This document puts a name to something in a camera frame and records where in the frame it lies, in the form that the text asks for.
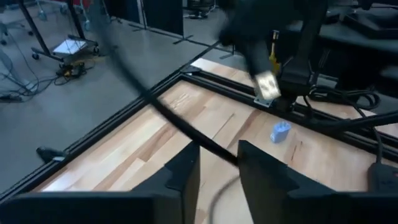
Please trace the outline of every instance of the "blue block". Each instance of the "blue block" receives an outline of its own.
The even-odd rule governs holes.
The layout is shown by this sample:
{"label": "blue block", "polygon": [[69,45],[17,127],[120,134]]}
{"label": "blue block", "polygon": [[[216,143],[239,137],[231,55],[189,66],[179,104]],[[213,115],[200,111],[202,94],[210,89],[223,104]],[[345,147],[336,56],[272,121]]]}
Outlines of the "blue block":
{"label": "blue block", "polygon": [[291,128],[292,126],[286,121],[281,121],[275,124],[274,130],[272,131],[271,134],[271,141],[273,143],[280,143],[284,141]]}

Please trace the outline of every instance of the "wooden tabletop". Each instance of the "wooden tabletop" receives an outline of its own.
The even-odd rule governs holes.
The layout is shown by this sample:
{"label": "wooden tabletop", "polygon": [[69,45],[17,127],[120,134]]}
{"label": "wooden tabletop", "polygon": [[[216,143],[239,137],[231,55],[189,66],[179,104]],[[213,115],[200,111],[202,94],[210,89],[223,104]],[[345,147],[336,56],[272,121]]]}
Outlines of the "wooden tabletop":
{"label": "wooden tabletop", "polygon": [[[247,74],[242,71],[203,59],[194,65],[250,85]],[[239,139],[248,140],[291,168],[335,190],[366,190],[366,170],[375,161],[373,154],[296,124],[292,124],[284,142],[274,144],[269,136],[280,118],[186,82],[176,84],[161,98],[194,127],[232,153],[236,153]],[[358,117],[347,106],[312,104],[335,116]],[[393,125],[381,129],[392,135],[397,133]],[[35,191],[131,190],[189,142],[189,138],[147,106]],[[196,224],[208,223],[210,204],[215,195],[238,176],[236,168],[208,151],[201,149],[200,155]],[[252,223],[239,181],[220,197],[215,208],[215,223]]]}

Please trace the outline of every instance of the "caster wheel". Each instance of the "caster wheel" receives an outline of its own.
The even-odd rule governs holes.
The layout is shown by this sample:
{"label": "caster wheel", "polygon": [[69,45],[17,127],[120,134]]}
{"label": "caster wheel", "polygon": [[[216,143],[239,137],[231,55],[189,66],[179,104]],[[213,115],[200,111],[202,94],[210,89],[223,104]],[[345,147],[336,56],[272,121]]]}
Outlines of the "caster wheel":
{"label": "caster wheel", "polygon": [[44,11],[40,11],[39,14],[37,15],[37,17],[41,20],[41,21],[47,21],[47,15]]}
{"label": "caster wheel", "polygon": [[85,27],[85,31],[90,31],[90,29],[91,29],[90,21],[86,21],[84,24],[84,27]]}
{"label": "caster wheel", "polygon": [[98,46],[95,46],[93,52],[94,54],[98,54],[100,52],[100,48]]}
{"label": "caster wheel", "polygon": [[37,53],[33,53],[33,54],[32,54],[32,58],[33,58],[34,60],[38,60],[38,59],[39,59],[39,55],[38,55]]}
{"label": "caster wheel", "polygon": [[60,6],[60,12],[62,15],[68,14],[68,6]]}

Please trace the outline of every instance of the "concrete floor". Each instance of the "concrete floor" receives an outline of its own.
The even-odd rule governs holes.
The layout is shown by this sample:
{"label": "concrete floor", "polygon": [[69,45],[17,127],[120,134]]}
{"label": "concrete floor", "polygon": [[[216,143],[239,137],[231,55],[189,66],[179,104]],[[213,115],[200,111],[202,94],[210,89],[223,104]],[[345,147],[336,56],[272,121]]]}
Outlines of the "concrete floor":
{"label": "concrete floor", "polygon": [[[68,17],[57,13],[57,9],[56,6],[46,5],[46,12],[56,13],[47,14],[47,22],[34,19],[48,46],[56,45],[62,42],[67,34],[75,33]],[[32,16],[37,15],[35,7],[30,7],[29,11]],[[22,23],[27,25],[19,11],[8,11],[4,18],[4,22],[22,19]],[[189,42],[174,45],[173,42],[176,40],[164,35],[148,31],[133,32],[132,27],[126,23],[115,22],[111,26],[116,31],[115,44],[119,46],[118,50],[126,56],[126,61],[135,68],[147,86],[155,85],[205,50],[205,47]],[[12,60],[19,77],[35,81],[29,67],[40,79],[55,75],[58,62],[45,57],[41,57],[39,61],[32,59],[30,48],[39,48],[35,37],[30,37],[21,30],[12,30],[10,33],[16,43],[11,37],[7,38],[8,45],[2,50]],[[94,38],[89,32],[87,37]],[[214,36],[202,37],[206,40]],[[226,53],[214,50],[205,58],[243,68],[242,58],[239,56],[221,61],[219,58],[223,55]],[[11,86],[3,79],[0,88],[3,90]],[[37,147],[65,149],[135,98],[137,93],[115,76],[103,60],[97,62],[94,69],[84,77],[64,86],[50,85],[43,93],[26,103],[1,103],[0,192],[42,164],[35,153]]]}

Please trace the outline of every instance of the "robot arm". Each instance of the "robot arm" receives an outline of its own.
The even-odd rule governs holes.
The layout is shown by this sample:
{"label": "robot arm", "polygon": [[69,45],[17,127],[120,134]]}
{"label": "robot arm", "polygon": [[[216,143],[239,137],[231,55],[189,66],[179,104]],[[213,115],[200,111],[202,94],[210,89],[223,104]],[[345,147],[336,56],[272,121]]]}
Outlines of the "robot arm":
{"label": "robot arm", "polygon": [[[326,16],[327,0],[222,0],[220,7],[228,15],[228,22],[219,35],[220,41],[223,45],[235,45],[243,54],[257,95],[267,100],[282,95],[282,98],[295,101],[297,96],[309,93],[312,71],[308,56]],[[266,94],[269,88],[262,88],[261,80],[272,75],[272,65],[265,38],[272,30],[283,30],[297,20],[303,20],[298,51],[279,74],[273,75],[280,93]]]}

